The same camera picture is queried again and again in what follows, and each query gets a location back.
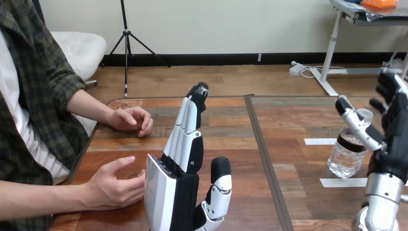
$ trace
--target white tape strip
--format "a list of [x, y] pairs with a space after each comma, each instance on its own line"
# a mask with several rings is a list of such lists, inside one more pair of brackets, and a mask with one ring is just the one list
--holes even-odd
[[325, 188], [365, 187], [367, 178], [320, 179], [320, 182]]
[[305, 139], [306, 145], [334, 145], [337, 139]]

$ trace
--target plaid shirt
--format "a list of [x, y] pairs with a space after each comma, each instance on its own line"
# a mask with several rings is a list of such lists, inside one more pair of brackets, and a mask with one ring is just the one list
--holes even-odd
[[[20, 83], [20, 105], [49, 151], [68, 169], [87, 142], [82, 125], [66, 110], [85, 89], [31, 0], [0, 0], [0, 29], [8, 43]], [[36, 163], [21, 138], [0, 92], [0, 180], [52, 185], [51, 174]], [[41, 231], [51, 216], [0, 222], [0, 230]]]

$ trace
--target human hand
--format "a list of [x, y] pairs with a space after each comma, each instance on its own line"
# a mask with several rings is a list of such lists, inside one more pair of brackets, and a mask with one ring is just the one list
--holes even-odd
[[111, 210], [127, 207], [144, 196], [145, 173], [129, 180], [118, 180], [115, 173], [129, 166], [135, 160], [134, 156], [119, 158], [102, 166], [85, 184], [84, 203], [90, 210]]
[[139, 137], [149, 134], [153, 127], [150, 113], [139, 106], [117, 109], [111, 114], [108, 122], [110, 126], [120, 131], [140, 129]]

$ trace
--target wooden table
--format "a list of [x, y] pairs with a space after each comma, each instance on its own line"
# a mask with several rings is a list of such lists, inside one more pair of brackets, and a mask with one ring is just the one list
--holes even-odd
[[[170, 135], [181, 98], [125, 99], [111, 108], [141, 106], [154, 119], [151, 135], [118, 132], [99, 125], [74, 175], [87, 182], [102, 165], [134, 155], [135, 164], [119, 172], [122, 179], [145, 168], [146, 154], [159, 157]], [[369, 98], [350, 98], [367, 107]], [[336, 138], [344, 123], [330, 97], [208, 98], [203, 113], [204, 162], [198, 202], [210, 186], [210, 163], [229, 158], [232, 199], [219, 231], [349, 231], [359, 211], [364, 187], [324, 187], [320, 179], [336, 179], [327, 167], [333, 145], [306, 145], [307, 138]], [[354, 178], [365, 178], [369, 154]], [[401, 230], [408, 227], [408, 206], [398, 213]], [[53, 231], [147, 231], [143, 201], [128, 208], [57, 216]]]
[[[369, 98], [348, 98], [357, 108], [369, 108]], [[324, 187], [320, 179], [337, 179], [328, 170], [333, 145], [306, 145], [305, 138], [336, 138], [344, 126], [330, 97], [252, 98], [263, 145], [267, 149], [278, 188], [281, 189], [296, 231], [348, 231], [361, 209], [364, 187]], [[380, 127], [380, 116], [374, 125]], [[371, 153], [353, 178], [367, 177]], [[398, 219], [408, 227], [408, 206], [400, 205]]]
[[[125, 99], [109, 104], [111, 108], [141, 106], [152, 114], [151, 135], [140, 139], [137, 132], [118, 132], [99, 125], [80, 164], [73, 184], [87, 182], [104, 164], [134, 155], [135, 164], [119, 172], [118, 178], [134, 177], [146, 165], [147, 153], [161, 156], [181, 105], [175, 99]], [[232, 199], [220, 231], [281, 230], [278, 215], [263, 168], [258, 145], [244, 97], [208, 98], [203, 112], [204, 162], [200, 175], [198, 202], [210, 187], [211, 160], [225, 156], [232, 169]], [[147, 231], [143, 201], [130, 207], [103, 212], [58, 216], [53, 231]]]

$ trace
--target plastic water bottle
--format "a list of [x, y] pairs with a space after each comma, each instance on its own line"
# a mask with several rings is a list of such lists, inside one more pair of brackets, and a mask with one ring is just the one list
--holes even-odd
[[[365, 121], [371, 122], [373, 114], [370, 110], [358, 109], [357, 113], [363, 116]], [[334, 144], [328, 160], [329, 169], [338, 177], [352, 177], [360, 170], [366, 153], [366, 146], [354, 136], [353, 130], [345, 128]]]

